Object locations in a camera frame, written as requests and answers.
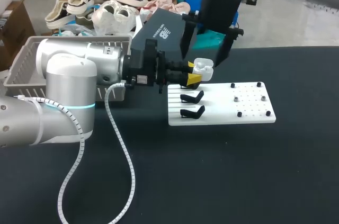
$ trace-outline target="gray plastic basket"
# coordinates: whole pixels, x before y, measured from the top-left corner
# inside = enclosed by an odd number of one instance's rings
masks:
[[[82,42],[92,42],[108,46],[122,47],[124,54],[130,54],[130,46],[132,38],[128,36],[105,36],[105,37],[48,37],[62,38],[63,40],[74,40]],[[8,77],[4,82],[7,88],[7,96],[25,95],[27,97],[46,97],[46,80],[41,77],[35,65],[35,58],[37,56],[37,48],[42,40],[46,37],[30,37],[26,44],[21,48],[17,54],[13,65],[9,71]],[[98,85],[96,91],[96,101],[103,101],[107,86]],[[116,89],[110,95],[110,101],[123,101],[124,88]]]

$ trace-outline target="new balance logo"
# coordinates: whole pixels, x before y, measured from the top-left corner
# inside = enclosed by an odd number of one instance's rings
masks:
[[[170,35],[170,34],[171,34],[171,32],[166,27],[164,27],[164,29],[159,34],[159,36],[162,37],[164,40],[166,40],[168,35]]]
[[[164,27],[165,25],[162,24],[160,26],[160,28],[154,33],[153,38],[157,37],[157,35],[159,34],[159,36],[161,38],[163,38],[164,40],[166,40],[168,38],[168,36],[171,34],[171,32],[169,31],[169,29],[167,29],[166,27]]]

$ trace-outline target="white board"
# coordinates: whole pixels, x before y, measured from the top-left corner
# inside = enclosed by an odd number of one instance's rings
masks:
[[[201,84],[197,90],[190,90],[180,85],[168,86],[168,124],[171,126],[193,126],[213,124],[247,124],[247,123],[273,123],[276,120],[275,113],[267,93],[265,84],[258,82],[225,84]],[[196,97],[200,91],[204,96],[198,104],[183,103],[181,94]],[[205,106],[205,112],[200,119],[182,118],[180,109],[196,112],[201,106]]]

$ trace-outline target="black mounting bracket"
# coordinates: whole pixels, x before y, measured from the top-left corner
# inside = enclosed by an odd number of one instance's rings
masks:
[[[199,119],[202,114],[205,112],[205,106],[201,106],[197,112],[189,111],[186,109],[180,110],[180,115],[182,118],[192,118],[192,119]]]
[[[200,93],[196,97],[189,96],[186,94],[180,94],[180,100],[181,102],[198,104],[201,101],[203,95],[204,95],[203,91],[200,91]]]

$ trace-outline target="black tabletop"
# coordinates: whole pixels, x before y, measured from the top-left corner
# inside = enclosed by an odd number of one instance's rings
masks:
[[[192,52],[190,58],[213,56]],[[170,127],[167,91],[137,88],[112,113],[136,171],[119,223],[339,223],[339,48],[235,49],[211,83],[263,81],[274,124]],[[78,144],[0,150],[1,223],[60,223]],[[69,223],[108,223],[130,172],[102,105],[66,189]]]

